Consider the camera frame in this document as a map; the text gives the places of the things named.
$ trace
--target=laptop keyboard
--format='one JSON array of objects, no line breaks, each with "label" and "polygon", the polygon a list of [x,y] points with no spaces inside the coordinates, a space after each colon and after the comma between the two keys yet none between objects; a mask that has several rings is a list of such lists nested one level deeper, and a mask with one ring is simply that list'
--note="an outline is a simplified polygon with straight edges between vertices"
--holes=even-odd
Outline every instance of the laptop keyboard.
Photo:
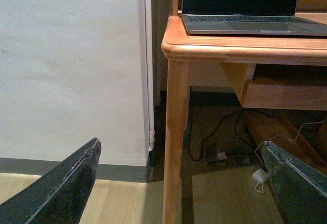
[{"label": "laptop keyboard", "polygon": [[189,16],[191,21],[238,21],[238,22],[290,22],[290,23],[311,23],[294,17],[275,17],[275,16]]}]

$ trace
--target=desk drawer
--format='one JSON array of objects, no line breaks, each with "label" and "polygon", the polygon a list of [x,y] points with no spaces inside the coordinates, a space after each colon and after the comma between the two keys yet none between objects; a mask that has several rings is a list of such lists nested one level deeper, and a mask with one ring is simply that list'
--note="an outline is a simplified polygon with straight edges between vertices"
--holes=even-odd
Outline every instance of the desk drawer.
[{"label": "desk drawer", "polygon": [[222,65],[243,107],[327,110],[325,66],[241,64],[233,76],[232,66]]}]

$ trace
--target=laptop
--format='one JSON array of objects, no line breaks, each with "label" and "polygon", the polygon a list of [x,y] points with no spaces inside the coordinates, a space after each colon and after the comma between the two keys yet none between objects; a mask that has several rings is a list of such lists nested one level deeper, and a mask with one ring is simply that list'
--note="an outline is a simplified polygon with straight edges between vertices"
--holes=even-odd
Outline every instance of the laptop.
[{"label": "laptop", "polygon": [[191,35],[327,36],[327,25],[295,17],[297,0],[182,0]]}]

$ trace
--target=wooden floor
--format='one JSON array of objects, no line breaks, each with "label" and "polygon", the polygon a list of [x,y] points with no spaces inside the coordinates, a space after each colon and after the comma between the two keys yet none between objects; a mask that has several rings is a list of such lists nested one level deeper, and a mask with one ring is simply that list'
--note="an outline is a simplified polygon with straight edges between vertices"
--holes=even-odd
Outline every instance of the wooden floor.
[{"label": "wooden floor", "polygon": [[[194,223],[284,223],[274,199],[254,190],[255,167],[237,167],[193,176]],[[0,203],[39,176],[0,174]],[[163,182],[96,180],[81,224],[161,223]],[[181,221],[181,203],[177,223]]]},{"label": "wooden floor", "polygon": [[[195,158],[199,155],[201,142],[214,130],[218,121],[239,109],[239,107],[204,106],[193,108],[191,150]],[[81,224],[161,223],[165,107],[158,108],[156,116],[155,167],[152,168],[150,177],[152,182],[96,180]],[[237,116],[234,115],[222,123],[219,131],[208,140],[207,144],[219,143],[233,136],[236,119]],[[294,123],[300,126],[303,119]],[[242,118],[240,122],[237,129],[240,135],[244,135],[247,132],[242,126]],[[222,148],[226,152],[232,152],[233,148],[240,145],[242,142],[235,140],[224,143]],[[238,166],[233,157],[228,157],[226,165],[206,165],[202,160],[192,161],[188,150],[183,150],[177,223],[283,224],[283,218],[269,186],[265,187],[265,194],[260,194],[254,189],[256,182],[251,176],[258,168],[257,165]],[[0,173],[0,203],[38,178],[39,176]]]}]

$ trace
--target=wooden desk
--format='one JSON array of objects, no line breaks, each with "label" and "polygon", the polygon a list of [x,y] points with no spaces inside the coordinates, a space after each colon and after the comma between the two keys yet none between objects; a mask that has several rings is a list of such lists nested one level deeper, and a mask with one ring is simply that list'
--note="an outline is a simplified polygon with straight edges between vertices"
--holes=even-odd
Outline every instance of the wooden desk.
[{"label": "wooden desk", "polygon": [[[327,13],[298,16],[327,23]],[[220,62],[242,106],[327,110],[324,76],[313,83],[302,82],[305,74],[282,83],[253,80],[257,65],[327,66],[327,38],[188,36],[180,17],[171,16],[162,50],[168,58],[164,224],[175,223],[176,217],[191,62]]]}]

